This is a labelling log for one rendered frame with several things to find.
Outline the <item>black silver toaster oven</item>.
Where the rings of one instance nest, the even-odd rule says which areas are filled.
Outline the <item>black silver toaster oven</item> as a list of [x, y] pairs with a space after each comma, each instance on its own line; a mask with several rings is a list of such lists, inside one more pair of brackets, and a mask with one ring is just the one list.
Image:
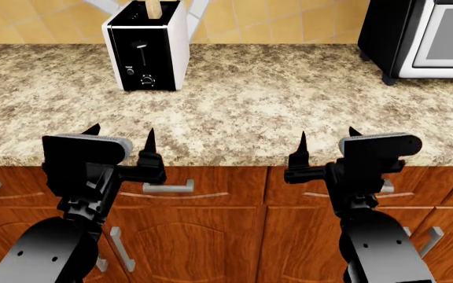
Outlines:
[[453, 79], [453, 0], [370, 0], [360, 57], [399, 79]]

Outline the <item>black and white toaster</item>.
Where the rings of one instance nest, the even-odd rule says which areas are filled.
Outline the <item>black and white toaster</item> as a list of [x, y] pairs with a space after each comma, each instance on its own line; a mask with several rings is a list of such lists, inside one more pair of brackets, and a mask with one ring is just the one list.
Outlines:
[[[101, 26], [112, 70], [119, 89], [181, 90], [190, 59], [187, 11], [184, 2], [160, 2], [163, 15], [149, 19], [145, 3], [128, 2]], [[131, 47], [133, 42], [148, 42], [143, 49]], [[134, 75], [128, 75], [132, 68]], [[154, 86], [143, 86], [140, 79], [151, 75]]]

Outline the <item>bread slice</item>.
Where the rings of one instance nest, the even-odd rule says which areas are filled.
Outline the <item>bread slice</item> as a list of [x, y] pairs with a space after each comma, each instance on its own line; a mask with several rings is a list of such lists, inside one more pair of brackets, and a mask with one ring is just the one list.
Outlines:
[[149, 19], [160, 19], [163, 15], [160, 0], [145, 0], [145, 8]]

